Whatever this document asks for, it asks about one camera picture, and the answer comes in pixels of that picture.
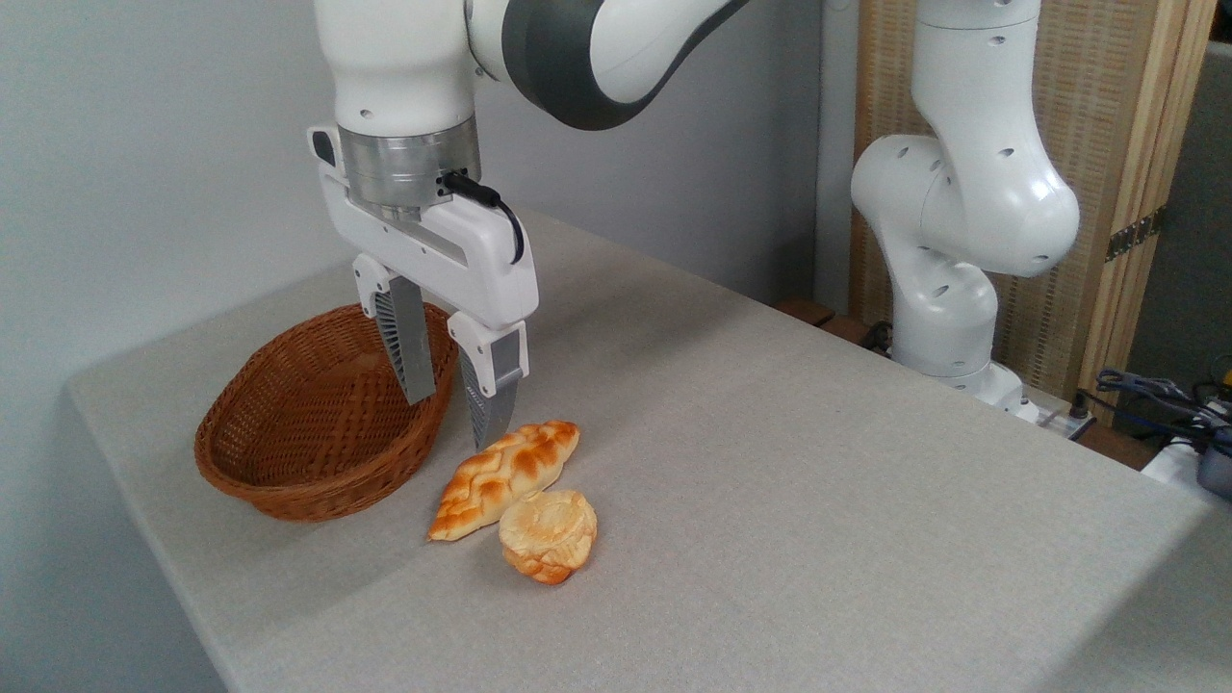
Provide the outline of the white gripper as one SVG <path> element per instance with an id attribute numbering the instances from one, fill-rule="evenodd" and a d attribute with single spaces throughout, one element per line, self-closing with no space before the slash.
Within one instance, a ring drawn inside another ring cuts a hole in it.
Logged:
<path id="1" fill-rule="evenodd" d="M 462 356 L 476 450 L 489 448 L 509 430 L 529 372 L 524 319 L 540 295 L 529 240 L 511 216 L 448 187 L 451 175 L 480 175 L 476 126 L 400 138 L 320 126 L 308 142 L 326 215 L 366 253 L 352 264 L 361 307 L 409 404 L 436 391 L 419 286 L 466 312 L 448 317 L 448 333 Z"/>

